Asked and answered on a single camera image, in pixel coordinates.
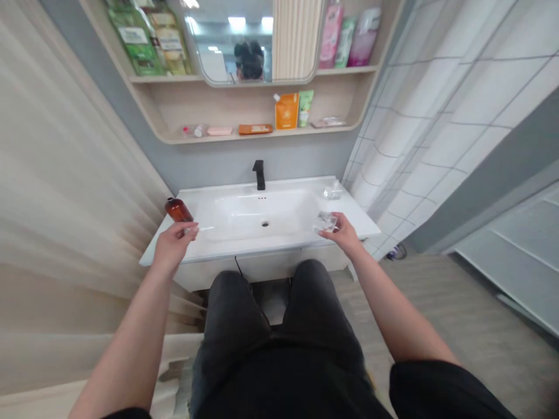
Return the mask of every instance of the bathroom wall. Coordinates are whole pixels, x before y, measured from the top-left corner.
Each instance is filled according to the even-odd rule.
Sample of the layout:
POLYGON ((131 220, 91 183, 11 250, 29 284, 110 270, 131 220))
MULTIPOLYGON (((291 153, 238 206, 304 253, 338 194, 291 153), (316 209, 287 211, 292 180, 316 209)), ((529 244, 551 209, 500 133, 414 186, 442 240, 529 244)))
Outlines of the bathroom wall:
POLYGON ((559 88, 501 141, 406 242, 419 252, 443 251, 558 180, 557 115, 559 88))
POLYGON ((264 160, 267 180, 342 178, 359 129, 206 144, 162 143, 150 130, 79 2, 40 1, 173 193, 187 187, 255 182, 252 166, 256 159, 264 160))

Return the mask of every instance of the brown bottle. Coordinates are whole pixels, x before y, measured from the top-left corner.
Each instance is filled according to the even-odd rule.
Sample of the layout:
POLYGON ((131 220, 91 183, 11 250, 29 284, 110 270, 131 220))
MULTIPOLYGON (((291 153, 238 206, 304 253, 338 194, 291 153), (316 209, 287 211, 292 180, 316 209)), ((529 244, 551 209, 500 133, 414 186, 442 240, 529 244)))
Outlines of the brown bottle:
POLYGON ((179 198, 167 199, 167 202, 165 203, 165 210, 175 222, 194 221, 194 217, 188 208, 186 208, 185 203, 179 198))

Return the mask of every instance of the floor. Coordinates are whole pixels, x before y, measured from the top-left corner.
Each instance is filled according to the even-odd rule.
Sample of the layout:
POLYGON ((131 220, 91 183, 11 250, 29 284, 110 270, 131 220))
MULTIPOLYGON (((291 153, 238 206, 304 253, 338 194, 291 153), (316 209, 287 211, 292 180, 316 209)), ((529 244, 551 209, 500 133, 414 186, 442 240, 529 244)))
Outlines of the floor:
MULTIPOLYGON (((382 261, 381 266, 433 324, 462 365, 517 418, 559 417, 557 339, 501 304, 488 281, 457 258, 410 253, 405 260, 382 261)), ((378 395, 395 417, 388 398, 388 377, 394 361, 361 287, 347 270, 332 273, 332 280, 361 342, 378 395)), ((255 286, 254 295, 265 306, 270 322, 276 324, 282 318, 281 284, 269 284, 255 286)), ((185 366, 181 387, 188 381, 185 372, 191 367, 185 366)), ((179 391, 182 397, 178 394, 176 413, 185 412, 186 406, 179 399, 185 400, 188 390, 179 391)))

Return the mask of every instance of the bathroom sink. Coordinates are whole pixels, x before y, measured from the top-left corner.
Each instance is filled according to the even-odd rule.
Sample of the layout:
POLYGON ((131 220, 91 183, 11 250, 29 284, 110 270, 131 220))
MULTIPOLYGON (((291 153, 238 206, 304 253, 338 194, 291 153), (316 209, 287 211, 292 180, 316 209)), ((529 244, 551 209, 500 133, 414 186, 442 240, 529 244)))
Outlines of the bathroom sink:
MULTIPOLYGON (((340 200, 323 197, 324 188, 334 181, 335 176, 275 180, 266 182, 266 190, 260 191, 255 183, 180 190, 177 197, 200 228, 183 262, 327 244, 328 240, 313 232, 319 211, 343 212, 360 239, 380 233, 347 191, 340 200)), ((140 265, 151 265, 157 238, 172 223, 167 215, 140 265)))

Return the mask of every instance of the leg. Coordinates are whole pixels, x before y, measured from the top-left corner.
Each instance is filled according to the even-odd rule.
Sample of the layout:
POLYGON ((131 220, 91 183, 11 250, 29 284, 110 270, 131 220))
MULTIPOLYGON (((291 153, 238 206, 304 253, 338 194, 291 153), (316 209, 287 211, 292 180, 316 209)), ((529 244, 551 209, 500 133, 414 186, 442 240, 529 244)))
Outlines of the leg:
POLYGON ((361 373, 363 352, 324 265, 302 262, 293 277, 289 304, 279 330, 283 339, 327 350, 336 362, 361 373))
POLYGON ((231 367, 270 335, 246 279, 238 272, 220 273, 210 288, 204 340, 194 361, 190 411, 196 412, 231 367))

